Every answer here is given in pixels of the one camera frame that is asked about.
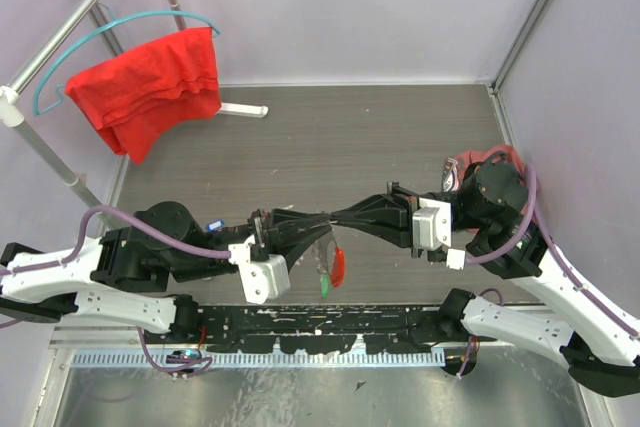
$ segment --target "blue hanger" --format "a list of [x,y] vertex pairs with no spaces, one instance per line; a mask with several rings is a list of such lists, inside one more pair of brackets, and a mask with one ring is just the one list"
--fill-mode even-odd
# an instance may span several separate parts
[[33,115],[44,114],[45,112],[48,112],[51,109],[53,109],[54,107],[57,107],[58,105],[60,105],[62,103],[62,101],[64,100],[64,97],[62,96],[62,93],[61,93],[60,89],[64,88],[65,84],[58,84],[56,86],[56,93],[58,94],[58,97],[60,97],[60,99],[57,100],[56,102],[54,102],[53,104],[51,104],[49,107],[46,107],[43,110],[40,110],[38,108],[38,102],[40,100],[40,93],[42,92],[42,89],[44,88],[45,84],[51,78],[51,76],[56,71],[56,69],[58,67],[60,67],[60,64],[62,64],[62,62],[64,62],[67,57],[69,57],[73,52],[75,52],[78,49],[78,47],[80,47],[85,42],[88,42],[89,40],[93,39],[94,37],[100,35],[102,32],[104,32],[106,30],[109,30],[109,29],[112,29],[116,25],[124,24],[125,22],[129,22],[130,20],[140,19],[142,17],[152,17],[154,15],[178,15],[180,17],[191,17],[192,19],[201,20],[202,22],[204,22],[204,23],[206,23],[206,24],[211,26],[211,28],[215,32],[214,37],[217,37],[218,35],[220,35],[220,31],[218,30],[218,28],[214,25],[213,22],[211,22],[206,17],[203,17],[202,15],[194,14],[192,12],[182,12],[182,11],[179,11],[179,10],[150,10],[150,11],[147,11],[147,12],[139,12],[137,14],[132,14],[132,15],[128,15],[126,17],[122,17],[120,19],[113,20],[113,21],[109,22],[108,24],[105,24],[105,25],[97,28],[93,32],[85,35],[84,37],[82,37],[81,39],[76,41],[60,57],[58,57],[58,59],[53,63],[53,65],[51,65],[51,67],[49,67],[49,70],[47,70],[47,72],[44,74],[44,76],[42,77],[40,82],[38,82],[36,90],[33,93]]

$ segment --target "metal plate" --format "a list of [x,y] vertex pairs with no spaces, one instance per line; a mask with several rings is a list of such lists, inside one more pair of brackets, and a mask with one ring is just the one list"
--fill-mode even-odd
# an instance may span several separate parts
[[149,368],[72,368],[57,427],[590,425],[567,372],[483,345],[461,381],[434,368],[214,369],[171,381]]

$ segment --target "white wall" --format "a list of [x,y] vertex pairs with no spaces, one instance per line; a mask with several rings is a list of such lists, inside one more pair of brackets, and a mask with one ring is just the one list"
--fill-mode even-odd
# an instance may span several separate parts
[[[533,0],[180,0],[214,20],[228,84],[492,79]],[[111,0],[118,14],[166,0]],[[126,27],[129,46],[175,29]]]
[[[640,316],[640,0],[554,0],[503,98],[569,259]],[[640,395],[615,403],[638,425]]]
[[[3,83],[11,80],[64,21],[76,1],[0,0],[0,79]],[[66,45],[92,29],[90,23],[84,22]],[[59,69],[42,96],[42,105],[56,99],[57,82],[64,82],[74,73],[108,57],[99,39],[85,45]],[[35,82],[23,93],[20,110],[71,168],[87,175],[90,188],[104,199],[118,159],[69,100],[56,110],[32,119],[34,87]],[[15,132],[1,124],[0,172],[0,248],[12,241],[43,250],[69,248],[77,237],[84,205]],[[2,425],[26,425],[41,386],[50,335],[50,326],[36,324],[20,324],[0,331]]]

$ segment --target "red cloth piece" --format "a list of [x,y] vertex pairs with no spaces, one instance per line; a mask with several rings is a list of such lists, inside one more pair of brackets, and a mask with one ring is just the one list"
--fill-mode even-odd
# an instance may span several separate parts
[[66,94],[118,155],[140,163],[156,139],[221,107],[211,27],[140,45],[72,77]]

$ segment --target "wood grain surface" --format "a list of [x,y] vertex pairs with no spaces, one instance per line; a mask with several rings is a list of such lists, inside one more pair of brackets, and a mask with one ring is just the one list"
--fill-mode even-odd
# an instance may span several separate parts
[[[215,116],[164,134],[127,173],[119,206],[184,203],[202,224],[245,222],[257,209],[305,212],[347,207],[397,180],[416,192],[439,190],[447,156],[501,143],[486,89],[468,86],[237,87],[225,102],[267,105],[263,119]],[[450,271],[411,259],[366,234],[336,228],[347,275],[320,297],[316,260],[307,252],[281,303],[441,302],[453,287],[498,287],[510,302],[528,293],[477,266]],[[462,246],[469,234],[457,234]],[[172,284],[201,303],[244,303],[238,276]]]

